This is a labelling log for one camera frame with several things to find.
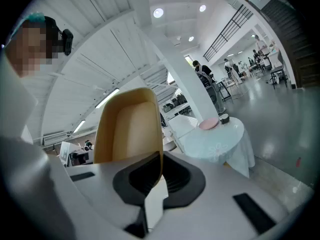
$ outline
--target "ceiling light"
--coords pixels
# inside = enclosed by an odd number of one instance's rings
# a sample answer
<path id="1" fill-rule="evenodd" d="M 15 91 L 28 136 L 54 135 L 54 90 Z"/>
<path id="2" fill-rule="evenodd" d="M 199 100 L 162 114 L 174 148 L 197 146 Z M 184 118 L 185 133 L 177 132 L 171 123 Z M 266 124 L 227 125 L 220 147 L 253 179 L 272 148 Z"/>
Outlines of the ceiling light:
<path id="1" fill-rule="evenodd" d="M 95 106 L 96 109 L 99 109 L 103 104 L 105 104 L 108 100 L 111 99 L 116 93 L 119 92 L 119 88 L 114 89 L 112 92 L 110 92 L 107 97 L 105 97 L 103 100 L 101 100 L 98 105 Z"/>
<path id="2" fill-rule="evenodd" d="M 162 15 L 164 15 L 164 10 L 162 10 L 161 8 L 155 9 L 153 11 L 153 16 L 155 18 L 160 18 Z"/>
<path id="3" fill-rule="evenodd" d="M 200 12 L 204 12 L 206 10 L 206 8 L 207 7 L 205 5 L 201 5 L 200 8 L 199 8 L 199 11 Z"/>
<path id="4" fill-rule="evenodd" d="M 73 131 L 73 133 L 77 132 L 79 130 L 79 128 L 85 123 L 86 120 L 82 120 L 81 123 L 79 123 L 79 125 L 77 126 L 77 128 L 75 128 L 75 130 Z"/>

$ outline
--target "pink plate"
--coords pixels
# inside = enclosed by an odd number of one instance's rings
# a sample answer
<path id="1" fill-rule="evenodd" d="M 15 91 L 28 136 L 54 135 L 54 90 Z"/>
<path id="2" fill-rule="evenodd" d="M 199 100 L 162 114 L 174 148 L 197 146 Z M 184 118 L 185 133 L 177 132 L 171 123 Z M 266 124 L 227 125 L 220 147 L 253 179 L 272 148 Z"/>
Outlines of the pink plate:
<path id="1" fill-rule="evenodd" d="M 202 123 L 199 124 L 199 128 L 202 130 L 209 130 L 215 127 L 218 124 L 218 122 L 219 122 L 218 118 L 212 117 L 202 121 Z"/>

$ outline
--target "gray floor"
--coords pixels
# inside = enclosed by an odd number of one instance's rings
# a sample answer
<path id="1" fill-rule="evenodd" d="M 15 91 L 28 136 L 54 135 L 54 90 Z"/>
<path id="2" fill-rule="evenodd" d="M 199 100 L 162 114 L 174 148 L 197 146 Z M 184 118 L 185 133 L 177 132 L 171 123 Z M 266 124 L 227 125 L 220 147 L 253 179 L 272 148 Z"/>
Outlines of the gray floor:
<path id="1" fill-rule="evenodd" d="M 226 113 L 243 122 L 255 156 L 314 188 L 320 173 L 320 88 L 292 90 L 282 81 L 274 90 L 269 79 L 260 74 L 233 87 L 236 99 L 225 103 Z"/>

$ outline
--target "round table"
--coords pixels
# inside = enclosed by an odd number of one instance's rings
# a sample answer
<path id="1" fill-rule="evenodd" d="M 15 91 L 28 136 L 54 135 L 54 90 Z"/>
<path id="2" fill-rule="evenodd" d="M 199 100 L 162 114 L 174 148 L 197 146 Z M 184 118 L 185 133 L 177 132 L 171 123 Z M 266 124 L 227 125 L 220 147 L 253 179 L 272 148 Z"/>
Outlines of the round table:
<path id="1" fill-rule="evenodd" d="M 228 123 L 209 130 L 198 126 L 189 133 L 184 145 L 189 157 L 208 160 L 223 165 L 227 162 L 233 169 L 249 178 L 249 167 L 255 166 L 254 152 L 244 124 L 235 117 Z"/>

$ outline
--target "black railing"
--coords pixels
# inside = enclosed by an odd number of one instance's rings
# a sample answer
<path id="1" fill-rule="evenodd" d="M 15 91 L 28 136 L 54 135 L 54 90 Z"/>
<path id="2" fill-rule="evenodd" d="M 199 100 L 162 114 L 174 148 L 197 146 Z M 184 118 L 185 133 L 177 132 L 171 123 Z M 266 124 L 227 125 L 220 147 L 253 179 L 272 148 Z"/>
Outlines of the black railing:
<path id="1" fill-rule="evenodd" d="M 207 61 L 211 60 L 252 15 L 253 13 L 247 7 L 241 5 L 203 57 L 205 57 Z"/>

